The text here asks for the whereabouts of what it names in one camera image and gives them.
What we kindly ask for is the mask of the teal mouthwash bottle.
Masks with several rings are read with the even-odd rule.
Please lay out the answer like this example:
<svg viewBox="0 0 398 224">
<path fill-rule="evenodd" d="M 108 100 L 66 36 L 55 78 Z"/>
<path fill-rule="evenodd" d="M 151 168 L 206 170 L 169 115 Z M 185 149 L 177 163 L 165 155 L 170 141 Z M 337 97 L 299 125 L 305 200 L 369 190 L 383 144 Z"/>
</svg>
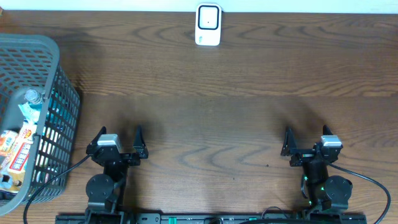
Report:
<svg viewBox="0 0 398 224">
<path fill-rule="evenodd" d="M 25 92 L 24 98 L 32 105 L 40 105 L 43 103 L 42 94 L 33 88 L 29 88 Z"/>
</svg>

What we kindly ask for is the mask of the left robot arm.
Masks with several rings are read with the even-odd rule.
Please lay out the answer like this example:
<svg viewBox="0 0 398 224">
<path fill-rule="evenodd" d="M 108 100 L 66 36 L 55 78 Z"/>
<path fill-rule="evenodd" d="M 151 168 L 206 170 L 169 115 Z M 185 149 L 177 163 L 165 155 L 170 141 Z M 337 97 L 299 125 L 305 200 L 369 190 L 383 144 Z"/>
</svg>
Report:
<svg viewBox="0 0 398 224">
<path fill-rule="evenodd" d="M 94 175 L 86 185 L 88 206 L 83 223 L 132 223 L 134 215 L 122 209 L 128 168 L 138 166 L 149 153 L 140 126 L 132 145 L 132 153 L 121 152 L 117 134 L 108 134 L 102 127 L 86 148 L 91 160 L 103 167 L 103 173 Z"/>
</svg>

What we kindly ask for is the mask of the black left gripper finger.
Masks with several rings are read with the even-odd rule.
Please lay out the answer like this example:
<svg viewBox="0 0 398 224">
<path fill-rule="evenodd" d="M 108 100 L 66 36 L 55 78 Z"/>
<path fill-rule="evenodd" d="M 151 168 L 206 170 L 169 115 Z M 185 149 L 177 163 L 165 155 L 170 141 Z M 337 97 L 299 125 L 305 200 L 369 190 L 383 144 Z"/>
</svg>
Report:
<svg viewBox="0 0 398 224">
<path fill-rule="evenodd" d="M 141 159 L 147 159 L 149 157 L 149 151 L 144 142 L 141 126 L 138 126 L 136 129 L 136 135 L 135 135 L 135 139 L 133 142 L 133 148 L 135 149 L 136 153 L 139 155 L 139 157 Z"/>
<path fill-rule="evenodd" d="M 101 137 L 102 134 L 106 134 L 106 127 L 103 126 L 98 134 L 94 137 L 94 139 L 89 143 L 88 149 L 92 149 L 98 145 L 98 139 Z"/>
</svg>

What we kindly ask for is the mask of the orange tissue pack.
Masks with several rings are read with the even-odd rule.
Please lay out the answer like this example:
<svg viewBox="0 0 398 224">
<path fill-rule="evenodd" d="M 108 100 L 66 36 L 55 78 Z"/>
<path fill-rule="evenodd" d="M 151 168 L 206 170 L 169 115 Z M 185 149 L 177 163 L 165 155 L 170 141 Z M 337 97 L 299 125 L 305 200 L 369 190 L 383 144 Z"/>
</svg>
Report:
<svg viewBox="0 0 398 224">
<path fill-rule="evenodd" d="M 9 153 L 17 136 L 18 136 L 18 133 L 15 131 L 11 131 L 11 130 L 4 130 L 1 133 L 1 142 L 0 142 L 1 156 L 6 156 Z"/>
</svg>

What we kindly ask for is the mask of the green wet wipes pack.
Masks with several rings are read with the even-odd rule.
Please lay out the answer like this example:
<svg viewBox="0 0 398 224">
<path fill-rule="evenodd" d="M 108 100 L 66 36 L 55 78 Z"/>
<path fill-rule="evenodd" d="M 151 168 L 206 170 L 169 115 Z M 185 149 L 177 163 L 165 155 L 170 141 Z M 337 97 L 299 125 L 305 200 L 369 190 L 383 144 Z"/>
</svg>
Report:
<svg viewBox="0 0 398 224">
<path fill-rule="evenodd" d="M 37 124 L 39 122 L 42 103 L 35 105 L 31 102 L 26 102 L 19 104 L 18 107 L 29 124 Z"/>
</svg>

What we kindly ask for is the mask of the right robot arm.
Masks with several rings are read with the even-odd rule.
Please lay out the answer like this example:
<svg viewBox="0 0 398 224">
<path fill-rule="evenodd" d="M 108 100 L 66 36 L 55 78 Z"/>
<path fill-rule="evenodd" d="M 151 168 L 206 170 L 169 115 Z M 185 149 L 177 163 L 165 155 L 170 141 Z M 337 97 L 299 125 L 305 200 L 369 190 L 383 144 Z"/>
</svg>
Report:
<svg viewBox="0 0 398 224">
<path fill-rule="evenodd" d="M 352 194 L 352 182 L 342 176 L 328 174 L 328 166 L 338 160 L 343 144 L 328 126 L 323 126 L 323 134 L 311 149 L 297 147 L 294 133 L 290 127 L 285 129 L 281 156 L 290 157 L 291 167 L 302 167 L 301 191 L 309 199 L 310 206 L 302 212 L 307 219 L 321 217 L 340 217 L 348 209 Z"/>
</svg>

